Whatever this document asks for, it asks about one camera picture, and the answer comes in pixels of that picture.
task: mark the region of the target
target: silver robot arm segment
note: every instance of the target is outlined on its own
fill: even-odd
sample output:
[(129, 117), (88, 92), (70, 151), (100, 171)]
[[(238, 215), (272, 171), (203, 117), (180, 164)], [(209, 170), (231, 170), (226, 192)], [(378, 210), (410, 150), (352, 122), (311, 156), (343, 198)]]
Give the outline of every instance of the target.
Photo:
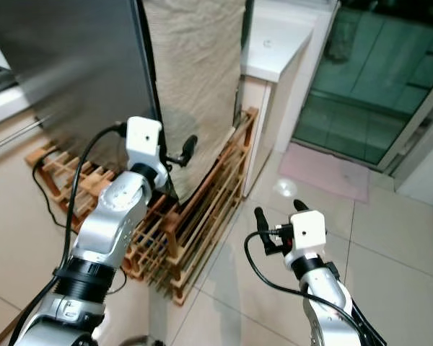
[[(327, 233), (324, 215), (308, 209), (299, 200), (294, 201), (294, 206), (299, 213), (271, 230), (262, 209), (254, 210), (258, 232), (247, 236), (244, 250), (256, 275), (272, 288), (304, 297), (303, 309), (310, 321), (312, 346), (386, 346), (340, 282), (335, 265), (324, 263), (320, 257)], [(300, 291), (276, 285), (261, 274), (248, 249), (248, 241), (258, 235), (266, 255), (283, 254), (284, 264), (294, 272)], [(282, 245), (273, 243), (270, 235), (280, 236)]]
[(85, 219), (59, 282), (42, 301), (16, 345), (92, 346), (91, 334), (104, 317), (104, 299), (120, 267), (134, 227), (146, 214), (152, 190), (163, 186), (167, 170), (159, 159), (162, 124), (131, 117), (126, 147), (129, 172), (100, 194)]
[[(307, 210), (290, 217), (294, 242), (284, 256), (284, 264), (294, 272), (300, 289), (330, 301), (351, 316), (353, 301), (346, 287), (326, 267), (319, 254), (324, 252), (325, 219), (316, 210)], [(304, 298), (303, 309), (310, 321), (312, 346), (360, 346), (355, 328), (336, 310)]]

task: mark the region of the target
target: tiled floor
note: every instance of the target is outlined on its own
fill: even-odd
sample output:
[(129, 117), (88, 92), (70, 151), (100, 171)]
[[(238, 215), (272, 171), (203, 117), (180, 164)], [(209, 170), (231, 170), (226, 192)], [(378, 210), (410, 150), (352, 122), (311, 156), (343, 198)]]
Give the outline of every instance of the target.
[[(301, 298), (264, 285), (243, 251), (245, 235), (255, 230), (255, 206), (271, 225), (293, 211), (291, 199), (273, 189), (280, 159), (271, 155), (184, 307), (150, 293), (153, 336), (173, 346), (310, 344)], [(433, 208), (396, 195), (391, 179), (378, 174), (367, 205), (294, 183), (296, 197), (325, 214), (326, 257), (388, 344), (433, 345)], [(250, 248), (268, 278), (297, 287), (280, 255), (265, 257), (259, 241)]]

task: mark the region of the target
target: glass sliding door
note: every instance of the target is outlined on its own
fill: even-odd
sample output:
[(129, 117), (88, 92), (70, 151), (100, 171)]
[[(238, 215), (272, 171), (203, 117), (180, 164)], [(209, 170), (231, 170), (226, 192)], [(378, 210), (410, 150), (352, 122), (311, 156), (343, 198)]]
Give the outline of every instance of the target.
[(384, 169), (433, 102), (433, 25), (376, 12), (339, 9), (292, 139)]

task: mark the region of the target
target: black cable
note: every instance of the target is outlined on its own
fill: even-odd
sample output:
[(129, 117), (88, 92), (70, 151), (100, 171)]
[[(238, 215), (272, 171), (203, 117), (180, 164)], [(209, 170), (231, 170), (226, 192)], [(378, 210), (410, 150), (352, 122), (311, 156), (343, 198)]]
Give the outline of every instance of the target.
[(152, 344), (150, 343), (151, 337), (149, 335), (139, 335), (138, 337), (129, 337), (122, 341), (119, 346), (165, 346), (161, 341), (155, 340)]
[[(38, 159), (38, 161), (35, 163), (34, 167), (32, 168), (32, 179), (34, 180), (38, 189), (42, 192), (42, 195), (45, 198), (46, 208), (48, 210), (48, 213), (51, 216), (51, 219), (53, 220), (53, 223), (59, 227), (66, 228), (65, 225), (63, 225), (62, 223), (59, 223), (56, 220), (55, 214), (51, 210), (50, 200), (48, 199), (48, 196), (47, 196), (45, 190), (43, 189), (42, 185), (38, 182), (37, 177), (36, 177), (37, 169), (43, 164), (43, 160), (45, 158), (47, 158), (48, 156), (50, 156), (52, 153), (56, 152), (57, 150), (58, 149), (53, 149)], [(74, 234), (77, 234), (77, 232), (75, 232), (75, 230), (73, 230), (73, 229), (71, 229), (71, 232), (73, 232)]]
[(353, 315), (358, 319), (358, 325), (362, 324), (370, 334), (374, 337), (375, 342), (378, 342), (379, 345), (386, 346), (387, 342), (378, 334), (378, 332), (374, 329), (374, 327), (367, 321), (364, 317), (364, 314), (359, 310), (356, 302), (353, 301)]
[[(116, 124), (112, 125), (108, 128), (105, 128), (104, 130), (101, 130), (93, 139), (88, 143), (87, 147), (85, 148), (82, 156), (80, 157), (79, 164), (77, 165), (74, 180), (72, 181), (72, 191), (71, 191), (71, 197), (69, 199), (69, 208), (67, 211), (67, 219), (66, 219), (66, 227), (64, 232), (64, 250), (63, 254), (61, 256), (61, 263), (58, 266), (57, 270), (63, 269), (63, 267), (66, 265), (66, 263), (69, 260), (69, 247), (71, 242), (71, 230), (72, 230), (72, 216), (74, 214), (74, 204), (75, 204), (75, 196), (77, 187), (79, 185), (79, 179), (80, 174), (82, 172), (82, 165), (84, 164), (85, 160), (87, 159), (89, 151), (92, 149), (92, 147), (96, 144), (96, 142), (103, 137), (106, 133), (116, 131), (119, 132), (121, 136), (125, 135), (126, 131), (126, 125), (125, 123), (122, 124)], [(25, 307), (25, 309), (22, 312), (21, 317), (19, 318), (19, 321), (16, 324), (16, 327), (13, 330), (13, 334), (11, 339), (9, 340), (9, 346), (13, 346), (14, 343), (17, 341), (17, 338), (19, 336), (19, 333), (21, 332), (22, 327), (24, 326), (24, 323), (26, 322), (27, 318), (29, 317), (32, 310), (37, 306), (40, 300), (50, 291), (50, 289), (58, 282), (58, 278), (56, 276), (53, 276), (51, 280), (46, 284), (46, 286), (32, 299), (32, 301)]]
[[(267, 233), (267, 234), (272, 234), (272, 231), (266, 231), (263, 233)], [(310, 299), (311, 301), (317, 301), (318, 303), (327, 305), (329, 307), (331, 307), (332, 309), (336, 310), (347, 322), (348, 324), (350, 324), (353, 328), (355, 328), (355, 330), (359, 333), (360, 336), (362, 336), (364, 338), (364, 340), (368, 340), (366, 335), (362, 332), (362, 330), (359, 328), (358, 324), (354, 321), (354, 319), (347, 314), (342, 308), (338, 307), (335, 304), (332, 304), (330, 301), (327, 301), (321, 297), (318, 296), (314, 296), (312, 294), (309, 293), (304, 293), (300, 290), (294, 290), (292, 288), (287, 288), (287, 287), (282, 287), (279, 286), (275, 283), (272, 283), (270, 280), (268, 280), (261, 272), (260, 270), (257, 268), (257, 266), (255, 265), (252, 257), (250, 256), (250, 251), (248, 249), (248, 242), (254, 237), (254, 236), (259, 236), (260, 232), (253, 232), (250, 233), (244, 241), (244, 251), (245, 251), (245, 256), (247, 256), (247, 260), (250, 264), (250, 266), (252, 267), (253, 271), (255, 272), (255, 274), (268, 286), (275, 288), (277, 290), (280, 290), (282, 292), (286, 292), (286, 293), (291, 293), (294, 294), (296, 296), (301, 296), (303, 298), (307, 298)]]
[(127, 273), (125, 272), (125, 270), (123, 270), (123, 268), (121, 267), (122, 273), (123, 273), (123, 283), (119, 288), (116, 288), (115, 290), (112, 290), (110, 292), (108, 292), (107, 294), (114, 294), (117, 293), (118, 291), (120, 291), (122, 288), (125, 287), (125, 285), (127, 284)]

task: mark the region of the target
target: floor mat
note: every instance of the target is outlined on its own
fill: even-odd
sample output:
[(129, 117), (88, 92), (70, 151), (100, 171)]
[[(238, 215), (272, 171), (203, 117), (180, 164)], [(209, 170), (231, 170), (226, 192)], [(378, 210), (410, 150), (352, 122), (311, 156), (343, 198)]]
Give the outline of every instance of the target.
[(367, 203), (369, 169), (290, 143), (282, 157), (279, 174), (325, 191)]

